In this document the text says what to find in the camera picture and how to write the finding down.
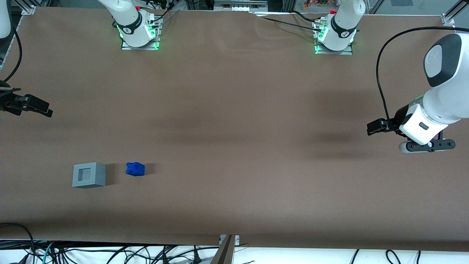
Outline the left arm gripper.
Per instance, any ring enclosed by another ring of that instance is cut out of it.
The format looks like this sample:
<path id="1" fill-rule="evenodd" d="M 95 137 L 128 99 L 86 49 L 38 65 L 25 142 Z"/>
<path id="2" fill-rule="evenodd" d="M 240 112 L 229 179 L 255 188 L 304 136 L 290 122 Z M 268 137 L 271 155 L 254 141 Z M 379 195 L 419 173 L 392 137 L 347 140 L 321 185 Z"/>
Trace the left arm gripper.
<path id="1" fill-rule="evenodd" d="M 441 123 L 436 115 L 444 115 L 443 104 L 407 104 L 397 110 L 394 119 L 382 118 L 367 124 L 367 135 L 371 136 L 380 132 L 396 132 L 394 123 L 399 130 L 412 141 L 419 145 L 426 145 L 439 132 L 448 127 L 448 124 Z"/>

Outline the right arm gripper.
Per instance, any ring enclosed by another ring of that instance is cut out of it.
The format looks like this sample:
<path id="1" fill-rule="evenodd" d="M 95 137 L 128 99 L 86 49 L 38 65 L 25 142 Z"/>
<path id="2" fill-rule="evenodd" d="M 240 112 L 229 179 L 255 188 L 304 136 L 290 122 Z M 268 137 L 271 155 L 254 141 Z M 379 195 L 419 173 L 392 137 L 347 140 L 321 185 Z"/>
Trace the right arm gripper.
<path id="1" fill-rule="evenodd" d="M 33 95 L 15 95 L 17 88 L 10 87 L 4 81 L 0 82 L 0 110 L 20 116 L 23 111 L 32 111 L 45 117 L 52 117 L 53 111 L 50 104 Z"/>

